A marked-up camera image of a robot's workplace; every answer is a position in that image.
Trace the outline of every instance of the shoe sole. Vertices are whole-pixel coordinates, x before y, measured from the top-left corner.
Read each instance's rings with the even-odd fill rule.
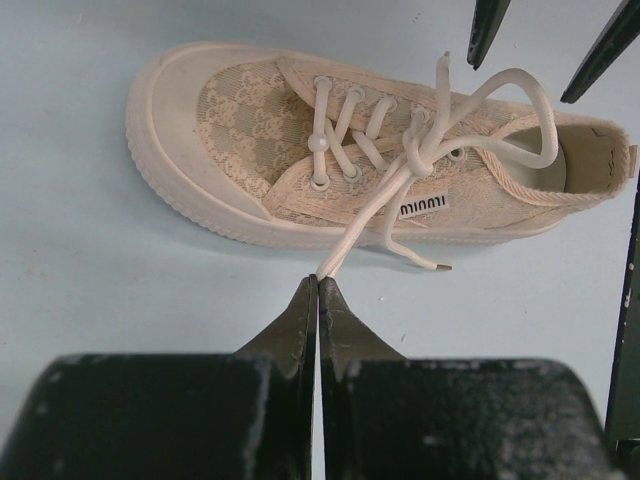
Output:
[[[263,220],[217,199],[190,180],[163,150],[151,117],[153,88],[172,59],[201,49],[243,48],[241,45],[192,43],[171,49],[151,60],[137,75],[129,92],[126,135],[136,168],[149,186],[169,206],[191,221],[219,235],[241,242],[275,248],[330,248],[344,229],[310,227],[279,219]],[[540,229],[496,231],[467,229],[402,229],[394,237],[432,243],[493,245],[544,233],[557,225]],[[379,235],[363,232],[359,246],[379,243]]]

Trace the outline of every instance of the light blue surface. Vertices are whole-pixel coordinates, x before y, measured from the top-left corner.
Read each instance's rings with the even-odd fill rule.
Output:
[[[266,44],[432,84],[437,58],[451,50],[454,90],[522,67],[559,109],[615,120],[637,141],[640,43],[576,106],[558,104],[617,3],[513,2],[474,73],[465,63],[472,0],[5,0],[0,443],[56,356],[232,351],[275,318],[324,255],[218,237],[147,187],[126,148],[124,109],[151,57],[190,41]],[[515,88],[496,97],[524,100]],[[452,263],[447,274],[355,251],[339,284],[353,310],[408,356],[558,359],[603,414],[633,190],[537,238],[417,246]]]

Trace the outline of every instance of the shoe upper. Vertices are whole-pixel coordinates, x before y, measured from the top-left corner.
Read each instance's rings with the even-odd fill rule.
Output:
[[[370,199],[382,175],[347,134],[344,151],[362,171],[361,178],[356,182],[345,179],[327,151],[330,186],[324,191],[313,188],[313,160],[307,142],[313,133],[314,80],[318,76],[332,82],[326,116],[333,122],[349,89],[356,86],[364,91],[349,124],[353,130],[365,131],[381,99],[391,96],[395,100],[397,107],[387,113],[374,141],[389,163],[404,151],[402,133],[410,126],[411,112],[417,108],[429,114],[436,111],[435,90],[430,87],[386,79],[330,60],[282,55],[216,73],[198,97],[198,130],[217,166],[274,218],[301,225],[344,226]],[[466,98],[453,93],[452,108]],[[556,114],[555,121],[566,165],[562,190],[523,185],[505,168],[505,159],[481,148],[465,148],[461,158],[436,161],[433,173],[412,185],[406,198],[407,209],[412,211],[403,211],[396,228],[544,228],[568,213],[615,196],[630,175],[624,131],[607,121],[575,115]],[[520,132],[535,136],[536,130],[538,119],[531,106],[487,99],[444,138],[483,135],[503,139]],[[377,229],[383,214],[384,209],[368,226]]]

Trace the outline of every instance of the shoelace bow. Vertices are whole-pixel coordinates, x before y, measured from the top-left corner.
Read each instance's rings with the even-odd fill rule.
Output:
[[[316,101],[313,122],[313,134],[309,137],[309,148],[313,152],[312,185],[319,191],[329,187],[324,152],[331,149],[347,181],[360,179],[362,172],[347,157],[342,141],[349,127],[356,104],[364,98],[364,92],[352,87],[346,96],[342,110],[333,129],[326,118],[329,92],[332,84],[327,77],[315,79]],[[538,117],[542,132],[542,149],[539,154],[531,153],[511,145],[481,135],[466,135],[443,141],[446,132],[462,118],[474,111],[491,93],[498,88],[513,83],[519,86],[529,97]],[[402,136],[404,152],[390,165],[382,158],[375,147],[375,140],[382,127],[385,115],[395,108],[391,97],[381,99],[374,108],[366,132],[352,130],[353,139],[375,166],[382,179],[369,202],[360,209],[353,221],[347,226],[340,240],[333,247],[317,271],[318,279],[333,277],[353,248],[369,220],[387,205],[382,228],[382,242],[390,251],[411,259],[417,265],[431,270],[450,270],[448,265],[439,265],[421,257],[411,249],[400,245],[392,238],[393,226],[398,212],[411,185],[418,179],[426,178],[433,172],[434,163],[445,156],[455,161],[451,152],[462,151],[468,147],[490,150],[498,158],[510,158],[530,168],[545,168],[553,163],[558,155],[558,134],[556,131],[551,103],[544,90],[529,73],[520,69],[508,69],[497,73],[478,88],[467,101],[451,114],[451,89],[449,84],[449,52],[439,60],[436,69],[437,112],[433,125],[428,130],[428,115],[423,109],[416,109],[411,115],[410,127]]]

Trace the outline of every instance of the shoe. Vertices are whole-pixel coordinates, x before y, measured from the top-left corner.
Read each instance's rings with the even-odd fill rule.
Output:
[[[501,72],[467,96],[450,92],[448,63],[445,54],[433,89],[302,53],[184,45],[136,78],[129,147],[149,185],[203,227],[334,247],[321,278],[356,244],[446,268],[395,239],[536,235],[614,197],[635,171],[620,127],[554,114],[526,72]],[[532,105],[486,98],[506,83]]]

